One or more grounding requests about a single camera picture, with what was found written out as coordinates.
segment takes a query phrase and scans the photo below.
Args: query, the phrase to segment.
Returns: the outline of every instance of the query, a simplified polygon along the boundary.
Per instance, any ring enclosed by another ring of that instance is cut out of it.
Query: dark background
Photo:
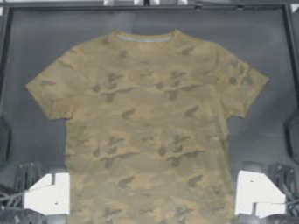
[[[293,27],[299,27],[299,13]],[[269,77],[246,119],[228,121],[233,180],[244,161],[265,168],[285,163],[299,172],[285,153],[284,122],[296,103],[280,10],[16,10],[0,107],[12,128],[10,157],[0,169],[0,183],[13,184],[20,163],[40,162],[49,168],[64,165],[64,120],[46,120],[24,88],[29,80],[72,46],[98,35],[113,30],[149,35],[172,29],[221,44]]]

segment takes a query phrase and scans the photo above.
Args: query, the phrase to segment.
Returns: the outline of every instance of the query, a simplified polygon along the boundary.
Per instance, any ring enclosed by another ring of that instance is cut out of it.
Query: t-shirt
[[[229,223],[226,120],[265,83],[177,30],[72,47],[26,85],[46,117],[66,118],[68,223]]]

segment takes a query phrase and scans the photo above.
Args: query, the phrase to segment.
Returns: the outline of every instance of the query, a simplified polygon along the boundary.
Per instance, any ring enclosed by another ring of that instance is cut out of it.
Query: black frame
[[[0,33],[0,98],[5,77],[5,63],[6,63],[6,50],[9,45],[9,34],[12,26],[12,14],[16,10],[42,10],[42,11],[81,11],[81,10],[97,10],[97,11],[158,11],[158,10],[197,10],[197,11],[271,11],[280,10],[283,14],[284,22],[284,35],[287,40],[287,48],[289,52],[291,67],[293,74],[293,88],[296,107],[299,105],[299,54],[295,38],[295,26],[292,20],[291,5],[287,3],[258,3],[258,4],[193,4],[193,5],[160,5],[148,6],[149,0],[144,0],[144,6],[104,6],[102,2],[89,3],[4,3],[4,14],[1,18],[1,33]]]

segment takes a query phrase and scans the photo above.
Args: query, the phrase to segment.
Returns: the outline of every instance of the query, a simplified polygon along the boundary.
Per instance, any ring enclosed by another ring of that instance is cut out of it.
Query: short sleeve
[[[81,67],[82,56],[73,47],[25,86],[49,119],[72,117],[74,98],[86,86]]]
[[[213,46],[216,88],[225,116],[245,117],[268,78],[220,45]]]

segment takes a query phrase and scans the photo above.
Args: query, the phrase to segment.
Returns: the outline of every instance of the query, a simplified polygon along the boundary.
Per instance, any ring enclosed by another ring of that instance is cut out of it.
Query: white surface
[[[296,12],[297,8],[299,8],[299,3],[291,3],[291,11],[292,11],[292,13]]]
[[[24,194],[24,208],[44,214],[69,214],[70,175],[46,174]]]
[[[237,174],[237,197],[234,214],[253,214],[264,218],[285,213],[285,196],[262,173],[240,171]]]

